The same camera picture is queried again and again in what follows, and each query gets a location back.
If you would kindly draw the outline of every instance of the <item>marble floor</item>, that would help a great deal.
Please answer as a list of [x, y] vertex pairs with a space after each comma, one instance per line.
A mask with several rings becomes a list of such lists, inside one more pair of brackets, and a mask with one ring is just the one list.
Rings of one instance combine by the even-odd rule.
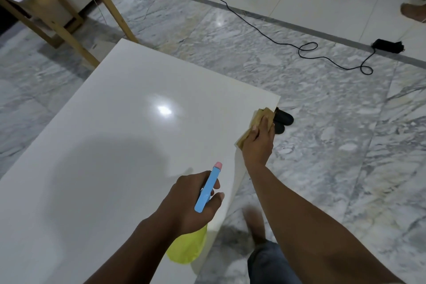
[[[426, 70], [374, 55], [374, 74], [300, 59], [226, 10], [191, 0], [113, 0], [142, 44], [281, 96], [295, 117], [268, 162], [287, 186], [342, 222], [407, 283], [426, 278]], [[123, 34], [106, 8], [76, 33]], [[357, 66], [368, 55], [278, 24], [246, 19], [280, 41], [316, 41], [310, 55]], [[0, 49], [0, 177], [90, 72], [67, 45], [50, 48], [29, 30]], [[197, 280], [248, 283], [252, 242], [241, 208], [258, 204], [246, 175]], [[267, 222], [268, 238], [274, 236]]]

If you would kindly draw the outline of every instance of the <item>dark floor border strip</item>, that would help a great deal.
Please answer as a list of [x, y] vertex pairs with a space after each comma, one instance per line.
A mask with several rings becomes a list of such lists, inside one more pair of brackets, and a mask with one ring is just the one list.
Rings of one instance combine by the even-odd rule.
[[[207, 4], [207, 5], [210, 5], [210, 6], [213, 6], [213, 7], [217, 7], [217, 8], [227, 10], [226, 6], [224, 4], [219, 3], [219, 2], [210, 1], [210, 0], [193, 0], [193, 1], [202, 2], [204, 4]], [[302, 26], [299, 26], [299, 25], [283, 22], [283, 21], [280, 21], [278, 19], [274, 19], [274, 18], [271, 18], [271, 17], [263, 16], [263, 15], [258, 15], [256, 13], [248, 12], [248, 11], [241, 10], [241, 9], [238, 9], [238, 8], [234, 8], [234, 7], [230, 7], [230, 8], [232, 10], [234, 10], [235, 12], [242, 14], [242, 15], [247, 15], [247, 16], [250, 16], [250, 17], [253, 17], [253, 18], [256, 18], [256, 19], [261, 19], [265, 22], [277, 24], [277, 25], [284, 27], [284, 28], [289, 28], [291, 30], [295, 30], [295, 31], [298, 31], [298, 32], [301, 32], [301, 33], [309, 34], [309, 35], [316, 36], [316, 37], [319, 37], [319, 38], [322, 38], [322, 39], [327, 39], [327, 40], [333, 41], [335, 43], [339, 43], [339, 44], [343, 44], [343, 45], [353, 47], [353, 48], [356, 48], [356, 49], [359, 49], [359, 50], [371, 52], [371, 46], [366, 45], [366, 44], [362, 44], [362, 43], [359, 43], [359, 42], [351, 41], [349, 39], [344, 39], [344, 38], [341, 38], [341, 37], [322, 33], [322, 32], [319, 32], [317, 30], [312, 30], [310, 28], [305, 28], [305, 27], [302, 27]], [[379, 54], [381, 56], [385, 56], [385, 57], [392, 59], [392, 60], [400, 61], [402, 63], [407, 63], [407, 64], [411, 64], [411, 65], [426, 69], [426, 61], [417, 60], [417, 59], [413, 59], [412, 57], [408, 57], [408, 56], [405, 56], [405, 55], [389, 53], [389, 52], [385, 52], [385, 51], [381, 51], [381, 50], [377, 50], [376, 54]]]

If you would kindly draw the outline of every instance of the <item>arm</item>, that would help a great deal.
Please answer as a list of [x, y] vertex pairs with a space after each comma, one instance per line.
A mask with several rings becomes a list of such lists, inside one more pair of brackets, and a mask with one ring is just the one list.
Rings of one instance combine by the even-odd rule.
[[[194, 210], [209, 175], [210, 171], [206, 171], [179, 177], [157, 211], [136, 227], [123, 246], [85, 284], [149, 283], [170, 244], [180, 235], [204, 227], [221, 206], [224, 194], [216, 193], [202, 213]], [[214, 188], [219, 187], [217, 180]]]
[[267, 120], [244, 142], [243, 157], [281, 250], [303, 283], [402, 283], [328, 214], [282, 184], [265, 166], [274, 127]]

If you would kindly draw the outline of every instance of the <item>bare foot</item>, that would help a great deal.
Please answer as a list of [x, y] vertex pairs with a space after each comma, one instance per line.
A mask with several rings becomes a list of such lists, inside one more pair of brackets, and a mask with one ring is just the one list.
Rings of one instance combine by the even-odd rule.
[[423, 6], [402, 4], [401, 14], [418, 22], [424, 22], [426, 21], [426, 4]]
[[247, 223], [247, 228], [253, 237], [254, 244], [259, 245], [266, 242], [262, 212], [253, 206], [248, 206], [243, 209], [242, 213]]

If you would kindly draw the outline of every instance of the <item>white board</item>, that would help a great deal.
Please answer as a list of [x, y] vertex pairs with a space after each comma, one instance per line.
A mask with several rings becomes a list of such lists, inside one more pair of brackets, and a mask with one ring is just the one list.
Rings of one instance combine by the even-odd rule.
[[178, 176], [223, 163], [201, 257], [152, 283], [193, 283], [245, 173], [235, 147], [279, 97], [122, 39], [0, 180], [0, 283], [82, 283]]

